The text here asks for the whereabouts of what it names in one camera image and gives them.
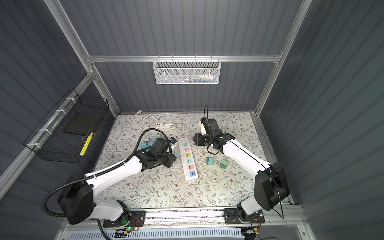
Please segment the white long power strip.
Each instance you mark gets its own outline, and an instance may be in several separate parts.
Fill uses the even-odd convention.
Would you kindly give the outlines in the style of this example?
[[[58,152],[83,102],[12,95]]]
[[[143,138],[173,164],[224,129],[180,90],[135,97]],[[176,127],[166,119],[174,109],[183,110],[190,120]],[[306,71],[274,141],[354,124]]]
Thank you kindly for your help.
[[[192,152],[192,145],[189,138],[179,138],[177,139],[177,143],[180,150],[185,180],[187,183],[193,183],[198,179],[198,172]]]

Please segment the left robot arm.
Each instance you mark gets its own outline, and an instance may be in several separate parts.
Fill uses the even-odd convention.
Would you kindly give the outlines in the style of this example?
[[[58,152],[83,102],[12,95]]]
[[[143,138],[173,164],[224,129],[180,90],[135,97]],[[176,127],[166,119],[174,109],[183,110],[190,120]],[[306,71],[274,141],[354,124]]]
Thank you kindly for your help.
[[[86,174],[90,177],[82,183],[65,187],[58,198],[58,203],[71,225],[85,220],[109,220],[120,227],[133,223],[129,208],[121,200],[102,201],[97,196],[106,188],[129,176],[150,170],[158,166],[170,168],[176,157],[172,150],[177,140],[157,139],[152,146],[137,150],[127,161],[121,161],[103,170]]]

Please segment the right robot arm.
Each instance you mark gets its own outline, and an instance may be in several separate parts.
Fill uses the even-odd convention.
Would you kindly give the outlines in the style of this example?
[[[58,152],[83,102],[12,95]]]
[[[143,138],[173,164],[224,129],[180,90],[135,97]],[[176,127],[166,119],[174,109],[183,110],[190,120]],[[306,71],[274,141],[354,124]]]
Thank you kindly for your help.
[[[254,193],[238,204],[239,216],[248,217],[260,210],[270,211],[290,195],[285,171],[278,163],[271,164],[254,155],[233,135],[224,134],[215,119],[203,117],[199,126],[201,131],[193,137],[196,146],[212,147],[238,163],[253,178]]]

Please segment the pens in white basket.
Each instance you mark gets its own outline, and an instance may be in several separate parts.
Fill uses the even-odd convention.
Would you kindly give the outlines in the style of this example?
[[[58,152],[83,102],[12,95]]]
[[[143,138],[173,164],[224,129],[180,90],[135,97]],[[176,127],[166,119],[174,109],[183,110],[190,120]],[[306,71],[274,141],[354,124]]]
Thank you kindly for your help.
[[[195,75],[187,76],[181,79],[177,79],[177,82],[181,83],[200,83],[200,84],[217,84],[219,82],[219,76],[217,75]]]

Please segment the yellow marker in basket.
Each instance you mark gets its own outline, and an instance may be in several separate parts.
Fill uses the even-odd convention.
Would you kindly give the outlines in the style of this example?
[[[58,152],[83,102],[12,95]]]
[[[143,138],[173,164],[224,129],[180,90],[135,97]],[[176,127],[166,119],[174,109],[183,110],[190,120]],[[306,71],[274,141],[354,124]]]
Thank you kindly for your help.
[[[89,136],[87,137],[87,139],[83,145],[83,148],[80,151],[80,156],[84,156],[86,154],[87,149],[88,149],[88,147],[92,141],[93,136],[94,136],[94,133],[90,133]]]

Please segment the black pad in basket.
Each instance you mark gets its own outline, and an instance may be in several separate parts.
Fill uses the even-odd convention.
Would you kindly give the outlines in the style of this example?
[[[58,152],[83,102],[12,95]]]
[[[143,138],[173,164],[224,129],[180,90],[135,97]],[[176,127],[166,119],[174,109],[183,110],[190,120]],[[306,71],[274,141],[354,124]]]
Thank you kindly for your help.
[[[87,113],[76,113],[64,127],[63,132],[79,136],[88,136],[95,133],[103,121],[103,116]]]

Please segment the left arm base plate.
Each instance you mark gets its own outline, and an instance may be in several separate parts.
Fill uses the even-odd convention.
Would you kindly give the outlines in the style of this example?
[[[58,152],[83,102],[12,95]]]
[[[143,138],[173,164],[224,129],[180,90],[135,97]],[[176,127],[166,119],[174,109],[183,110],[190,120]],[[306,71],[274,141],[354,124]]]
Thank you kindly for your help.
[[[130,211],[123,213],[116,221],[105,220],[104,228],[138,228],[143,227],[146,219],[146,211]]]

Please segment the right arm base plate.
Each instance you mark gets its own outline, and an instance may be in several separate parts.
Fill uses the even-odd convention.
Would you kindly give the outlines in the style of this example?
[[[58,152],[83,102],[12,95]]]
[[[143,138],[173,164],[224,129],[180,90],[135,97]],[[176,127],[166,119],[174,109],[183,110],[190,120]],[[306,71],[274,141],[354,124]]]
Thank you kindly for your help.
[[[222,215],[227,225],[236,224],[255,224],[260,225],[265,223],[264,214],[262,211],[248,215],[246,212],[235,208],[226,208],[222,210]]]

